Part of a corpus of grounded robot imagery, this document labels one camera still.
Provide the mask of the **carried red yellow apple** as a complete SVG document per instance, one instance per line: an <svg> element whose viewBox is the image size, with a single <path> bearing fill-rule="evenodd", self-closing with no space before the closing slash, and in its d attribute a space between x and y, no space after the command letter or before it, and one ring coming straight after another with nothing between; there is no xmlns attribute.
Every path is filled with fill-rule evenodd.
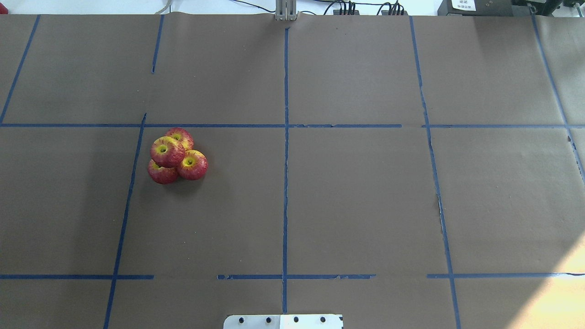
<svg viewBox="0 0 585 329"><path fill-rule="evenodd" d="M172 137L160 137L150 146L150 156L159 167L177 167L186 154L182 143Z"/></svg>

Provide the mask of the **red yellow apple near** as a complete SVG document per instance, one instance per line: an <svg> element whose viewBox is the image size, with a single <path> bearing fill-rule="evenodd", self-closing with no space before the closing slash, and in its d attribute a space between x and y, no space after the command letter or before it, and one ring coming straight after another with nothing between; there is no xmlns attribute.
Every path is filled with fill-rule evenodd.
<svg viewBox="0 0 585 329"><path fill-rule="evenodd" d="M176 167L178 175L186 180L202 179L207 172L207 158L198 150L187 150Z"/></svg>

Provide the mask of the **red yellow apple far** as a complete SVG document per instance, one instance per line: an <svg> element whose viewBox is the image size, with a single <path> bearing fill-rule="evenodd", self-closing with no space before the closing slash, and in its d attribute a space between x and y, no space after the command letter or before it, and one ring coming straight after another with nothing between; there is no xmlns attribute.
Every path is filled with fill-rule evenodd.
<svg viewBox="0 0 585 329"><path fill-rule="evenodd" d="M192 150L194 146L194 140L192 135L181 127L172 127L165 133L165 137L173 138L180 142L184 150Z"/></svg>

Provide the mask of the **red yellow apple left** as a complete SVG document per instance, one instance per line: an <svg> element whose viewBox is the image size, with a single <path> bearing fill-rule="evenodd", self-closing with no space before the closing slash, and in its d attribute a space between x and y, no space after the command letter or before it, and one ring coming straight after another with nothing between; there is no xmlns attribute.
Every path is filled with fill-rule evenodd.
<svg viewBox="0 0 585 329"><path fill-rule="evenodd" d="M175 167L161 167L153 159L149 160L147 171L150 178L159 185L169 185L179 177Z"/></svg>

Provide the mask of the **aluminium frame post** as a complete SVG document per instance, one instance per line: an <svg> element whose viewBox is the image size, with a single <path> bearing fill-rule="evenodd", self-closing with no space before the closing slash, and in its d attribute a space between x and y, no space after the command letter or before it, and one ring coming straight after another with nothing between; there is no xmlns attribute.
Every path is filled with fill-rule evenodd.
<svg viewBox="0 0 585 329"><path fill-rule="evenodd" d="M298 19L297 1L276 0L274 14L276 21L296 21Z"/></svg>

